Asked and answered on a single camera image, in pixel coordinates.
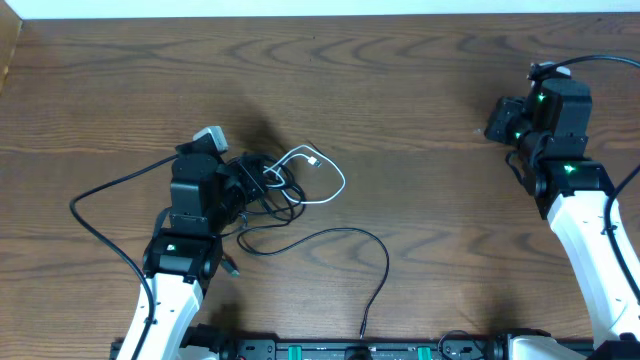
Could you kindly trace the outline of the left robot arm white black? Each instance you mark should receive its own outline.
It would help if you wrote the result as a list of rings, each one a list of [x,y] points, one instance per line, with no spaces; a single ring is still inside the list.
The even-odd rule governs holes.
[[[265,162],[246,156],[225,163],[216,154],[182,154],[172,164],[170,226],[145,249],[140,294],[117,357],[174,359],[223,255],[222,231],[267,191]]]

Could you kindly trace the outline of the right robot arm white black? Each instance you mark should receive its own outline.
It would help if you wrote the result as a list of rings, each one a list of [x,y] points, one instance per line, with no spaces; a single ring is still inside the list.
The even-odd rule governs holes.
[[[587,85],[537,81],[526,97],[501,97],[485,136],[511,146],[505,161],[560,240],[587,306],[593,359],[639,356],[639,258],[605,167],[585,154],[592,110]]]

